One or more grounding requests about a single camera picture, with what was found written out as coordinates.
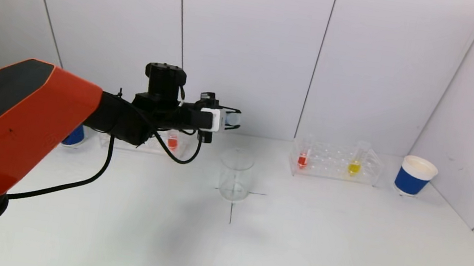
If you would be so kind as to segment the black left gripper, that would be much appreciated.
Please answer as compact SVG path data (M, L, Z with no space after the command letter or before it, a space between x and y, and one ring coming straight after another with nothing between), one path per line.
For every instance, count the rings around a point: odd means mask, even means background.
M181 109L182 122L194 129L221 132L224 130L236 130L240 128L240 125L225 124L226 114L242 114L242 111L238 108L230 108L226 106L219 106L219 109L206 107L200 108L190 104L182 104Z

